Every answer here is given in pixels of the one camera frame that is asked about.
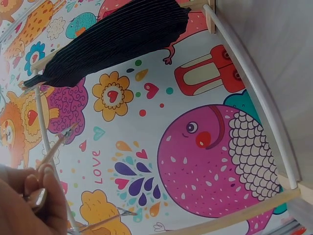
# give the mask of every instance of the purple swirl cloud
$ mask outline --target purple swirl cloud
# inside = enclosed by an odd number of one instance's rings
[[[88,93],[84,87],[84,83],[85,78],[73,88],[55,88],[53,93],[47,98],[49,109],[59,109],[59,117],[50,120],[48,130],[51,133],[60,133],[74,123],[78,123],[74,134],[70,136],[66,144],[70,144],[85,128],[83,109],[88,102]],[[46,89],[47,86],[41,87],[41,91],[45,91]]]

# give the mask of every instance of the black skirt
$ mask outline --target black skirt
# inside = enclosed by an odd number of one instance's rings
[[[24,86],[74,87],[88,74],[168,47],[186,31],[189,11],[175,0],[133,0],[62,48]]]

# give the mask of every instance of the teal fish illustration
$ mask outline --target teal fish illustration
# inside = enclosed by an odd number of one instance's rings
[[[66,37],[77,38],[96,23],[96,17],[90,12],[85,12],[75,17],[67,26]]]

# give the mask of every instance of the white plastic rod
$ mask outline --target white plastic rod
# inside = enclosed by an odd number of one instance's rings
[[[211,7],[209,7],[207,4],[205,4],[203,6],[203,8],[205,10],[205,13],[210,15],[210,17],[214,21],[216,27],[219,29],[219,31],[222,34],[222,36],[224,37],[225,41],[228,43],[230,49],[232,50],[232,52],[236,56],[239,64],[241,65],[243,71],[245,72],[253,90],[255,91],[255,94],[260,101],[261,107],[264,110],[264,113],[268,119],[269,126],[271,127],[274,138],[277,142],[278,150],[282,156],[283,163],[284,163],[284,166],[286,169],[286,173],[287,173],[287,176],[288,176],[288,179],[290,182],[290,187],[291,187],[291,189],[297,188],[297,181],[295,179],[290,161],[287,157],[288,154],[284,148],[283,138],[280,135],[279,128],[277,126],[277,123],[275,121],[275,118],[274,118],[271,110],[268,109],[269,105],[267,103],[267,100],[264,97],[264,94],[262,92],[258,92],[258,86],[254,82],[255,78],[254,78],[253,72],[251,71],[249,65],[246,63],[246,60],[244,59],[244,57],[243,57],[242,53],[240,52],[240,50],[238,49],[237,45],[234,43],[231,36],[228,34],[227,30],[225,29],[225,27],[223,26],[223,24],[221,23],[219,18],[216,16],[215,12],[213,12]]]
[[[38,70],[34,69],[33,73],[34,73],[34,75],[37,75],[38,74]],[[36,99],[36,106],[37,106],[37,113],[38,113],[38,118],[39,118],[39,125],[40,125],[41,135],[43,137],[43,141],[44,141],[44,144],[45,144],[45,151],[47,153],[50,150],[50,144],[49,144],[47,131],[45,129],[45,118],[44,118],[43,106],[42,106],[42,103],[41,103],[40,87],[39,86],[36,87],[36,89],[35,89],[35,99]],[[58,172],[57,172],[57,169],[55,167],[53,159],[51,160],[51,165],[54,168],[55,177],[58,180],[58,182],[60,184],[60,187],[62,187],[61,183],[60,183],[60,178],[59,178],[59,175],[58,175]],[[71,210],[69,208],[68,203],[66,203],[66,205],[67,205],[67,218],[68,218],[72,228],[75,230],[75,232],[79,233],[79,230],[78,230],[78,228],[76,226],[76,221],[74,219],[74,216],[72,215],[72,212],[71,212]]]

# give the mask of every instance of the purple drop shape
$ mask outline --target purple drop shape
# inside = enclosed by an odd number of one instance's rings
[[[137,196],[140,193],[143,180],[144,178],[140,178],[132,182],[132,184],[128,188],[128,192],[131,196]]]
[[[141,172],[145,172],[145,173],[150,173],[151,171],[149,171],[149,169],[145,166],[144,163],[137,163],[136,164],[137,169]]]
[[[147,198],[146,198],[146,195],[144,193],[142,193],[142,195],[140,196],[140,198],[138,200],[138,204],[141,205],[142,207],[147,204]]]
[[[130,169],[124,163],[116,163],[114,167],[115,167],[115,170],[121,175],[137,175],[135,172],[133,172],[132,169]]]
[[[152,178],[150,178],[149,180],[147,180],[146,182],[145,182],[145,184],[144,184],[144,188],[145,188],[145,190],[147,190],[147,191],[150,191],[151,189],[152,189],[152,182],[153,182],[153,177]]]
[[[161,197],[161,192],[158,188],[158,185],[156,185],[155,189],[153,190],[153,197],[155,197],[155,199],[159,199]]]

